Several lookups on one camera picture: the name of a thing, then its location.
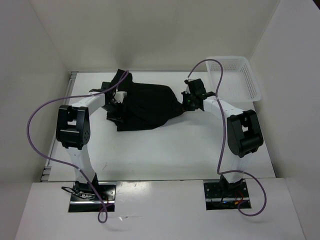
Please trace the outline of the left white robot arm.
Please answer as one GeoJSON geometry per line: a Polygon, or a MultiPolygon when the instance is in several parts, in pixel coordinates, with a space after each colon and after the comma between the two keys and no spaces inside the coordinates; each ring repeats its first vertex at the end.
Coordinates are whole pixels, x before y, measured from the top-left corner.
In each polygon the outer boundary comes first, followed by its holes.
{"type": "Polygon", "coordinates": [[[71,164],[75,166],[75,183],[68,192],[81,199],[94,200],[101,189],[88,151],[90,116],[101,108],[113,113],[127,96],[117,87],[106,92],[110,87],[110,82],[103,82],[100,89],[92,89],[79,101],[61,105],[58,109],[56,139],[66,149],[71,164]]]}

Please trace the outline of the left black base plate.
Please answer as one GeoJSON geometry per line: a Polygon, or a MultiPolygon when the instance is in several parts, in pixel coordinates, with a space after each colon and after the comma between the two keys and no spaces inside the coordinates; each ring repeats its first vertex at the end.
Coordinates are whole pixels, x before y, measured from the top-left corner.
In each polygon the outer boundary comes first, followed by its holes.
{"type": "MultiPolygon", "coordinates": [[[[63,190],[70,193],[69,213],[98,213],[103,209],[99,198],[93,192],[84,192],[76,190],[76,187],[62,187],[63,190]]],[[[98,189],[103,202],[106,204],[108,212],[115,211],[116,204],[116,184],[101,184],[98,189]]]]}

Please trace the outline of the black shorts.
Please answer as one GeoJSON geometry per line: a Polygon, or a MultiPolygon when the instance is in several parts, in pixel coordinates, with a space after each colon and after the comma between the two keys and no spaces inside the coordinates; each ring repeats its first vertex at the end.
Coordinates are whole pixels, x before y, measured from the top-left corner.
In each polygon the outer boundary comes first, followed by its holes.
{"type": "MultiPolygon", "coordinates": [[[[117,90],[127,92],[123,100],[123,122],[114,122],[118,132],[153,130],[184,113],[182,103],[169,86],[135,83],[129,73],[117,90]]],[[[115,94],[115,90],[106,93],[115,94]]]]}

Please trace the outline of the white perforated plastic basket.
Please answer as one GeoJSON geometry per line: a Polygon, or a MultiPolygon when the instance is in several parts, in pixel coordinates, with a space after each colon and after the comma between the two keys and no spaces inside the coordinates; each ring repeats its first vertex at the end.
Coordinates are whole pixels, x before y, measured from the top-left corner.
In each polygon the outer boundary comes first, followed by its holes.
{"type": "Polygon", "coordinates": [[[262,95],[253,70],[243,56],[210,56],[205,62],[213,89],[229,103],[258,102],[262,95]]]}

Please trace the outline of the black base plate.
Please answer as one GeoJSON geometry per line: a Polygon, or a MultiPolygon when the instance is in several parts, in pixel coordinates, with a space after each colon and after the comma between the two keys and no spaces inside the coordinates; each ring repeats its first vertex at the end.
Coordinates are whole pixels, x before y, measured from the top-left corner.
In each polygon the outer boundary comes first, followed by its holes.
{"type": "Polygon", "coordinates": [[[225,180],[204,181],[204,197],[206,210],[251,209],[250,196],[244,180],[236,186],[227,186],[225,180]]]}
{"type": "MultiPolygon", "coordinates": [[[[69,213],[98,213],[103,209],[99,198],[93,192],[84,192],[76,190],[76,187],[62,187],[63,190],[70,193],[69,213]]],[[[116,184],[101,184],[98,189],[103,202],[106,204],[108,212],[115,211],[116,204],[116,184]]]]}

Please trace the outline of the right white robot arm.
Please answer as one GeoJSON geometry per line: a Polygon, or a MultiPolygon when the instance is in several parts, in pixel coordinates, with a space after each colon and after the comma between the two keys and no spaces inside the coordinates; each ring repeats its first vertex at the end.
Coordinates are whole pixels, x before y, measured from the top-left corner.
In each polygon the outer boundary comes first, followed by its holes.
{"type": "Polygon", "coordinates": [[[243,110],[220,99],[212,91],[207,92],[203,81],[186,79],[186,90],[182,94],[185,111],[202,110],[222,121],[222,145],[217,164],[220,175],[219,191],[230,197],[241,186],[248,159],[264,143],[257,114],[254,110],[243,110]],[[226,170],[221,170],[226,148],[237,159],[226,170]]]}

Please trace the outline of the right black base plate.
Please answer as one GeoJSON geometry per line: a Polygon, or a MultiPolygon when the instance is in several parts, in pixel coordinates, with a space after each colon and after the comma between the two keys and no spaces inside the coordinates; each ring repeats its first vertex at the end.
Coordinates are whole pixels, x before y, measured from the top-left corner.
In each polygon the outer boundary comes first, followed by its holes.
{"type": "Polygon", "coordinates": [[[236,186],[227,186],[225,180],[204,181],[204,197],[206,210],[251,209],[250,196],[244,180],[236,186]]]}

